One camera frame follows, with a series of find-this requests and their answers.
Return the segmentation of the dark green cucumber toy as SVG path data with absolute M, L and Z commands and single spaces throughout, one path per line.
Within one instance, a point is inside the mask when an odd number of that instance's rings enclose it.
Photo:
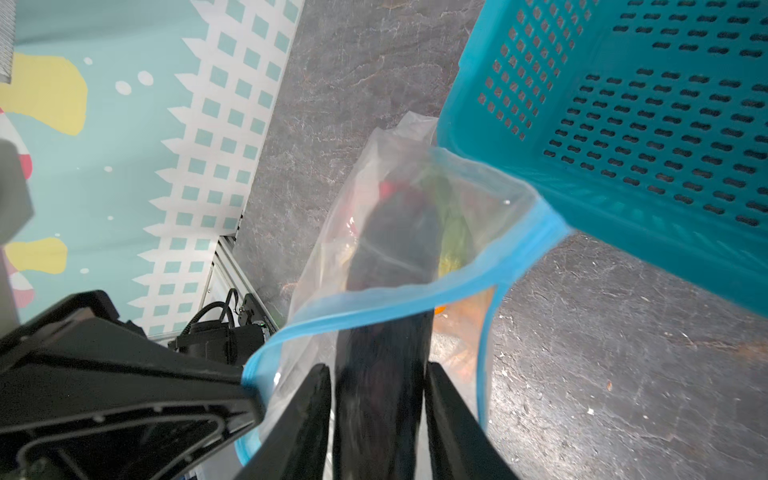
M 435 202 L 418 190 L 418 203 L 378 201 L 351 260 L 346 290 L 363 311 L 336 341 L 336 479 L 415 475 L 434 318 L 415 290 L 438 276 L 443 233 Z

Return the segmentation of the red pepper toy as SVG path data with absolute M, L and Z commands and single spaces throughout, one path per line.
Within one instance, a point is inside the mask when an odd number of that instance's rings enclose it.
M 395 199 L 405 203 L 418 203 L 423 200 L 422 193 L 405 181 L 383 180 L 378 184 L 379 200 Z

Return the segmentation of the orange carrot toy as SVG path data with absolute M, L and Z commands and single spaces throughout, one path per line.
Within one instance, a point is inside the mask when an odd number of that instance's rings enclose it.
M 480 336 L 494 294 L 491 287 L 434 311 L 432 358 L 465 380 L 475 375 Z

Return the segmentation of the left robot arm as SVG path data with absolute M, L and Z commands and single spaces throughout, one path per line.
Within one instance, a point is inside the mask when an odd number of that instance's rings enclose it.
M 5 479 L 178 479 L 264 417 L 241 382 L 262 326 L 196 315 L 167 345 L 101 290 L 70 295 L 1 340 Z

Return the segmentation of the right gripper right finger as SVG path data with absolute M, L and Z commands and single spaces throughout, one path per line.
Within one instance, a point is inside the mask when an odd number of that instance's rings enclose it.
M 432 477 L 517 480 L 440 364 L 427 364 L 425 381 Z

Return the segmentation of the teal plastic basket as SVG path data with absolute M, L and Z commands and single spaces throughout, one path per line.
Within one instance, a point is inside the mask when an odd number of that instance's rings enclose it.
M 767 311 L 767 5 L 488 1 L 438 143 L 573 228 Z

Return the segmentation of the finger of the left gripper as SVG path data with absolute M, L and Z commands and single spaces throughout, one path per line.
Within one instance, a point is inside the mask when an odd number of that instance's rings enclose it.
M 177 479 L 263 420 L 241 375 L 70 295 L 1 336 L 1 475 Z

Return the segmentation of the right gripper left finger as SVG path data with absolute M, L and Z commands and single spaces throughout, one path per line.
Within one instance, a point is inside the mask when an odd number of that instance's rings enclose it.
M 330 370 L 311 368 L 239 479 L 321 479 L 332 405 Z

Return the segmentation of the clear zip top bag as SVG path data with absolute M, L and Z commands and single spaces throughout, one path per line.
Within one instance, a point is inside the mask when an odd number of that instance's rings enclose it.
M 235 449 L 265 450 L 316 364 L 330 370 L 335 430 L 352 434 L 345 477 L 385 475 L 408 445 L 422 466 L 423 407 L 405 384 L 435 362 L 477 426 L 488 423 L 495 314 L 511 286 L 569 227 L 529 184 L 438 147 L 437 121 L 406 114 L 376 129 L 330 209 L 296 283 L 284 326 L 251 356 L 242 381 L 265 407 Z

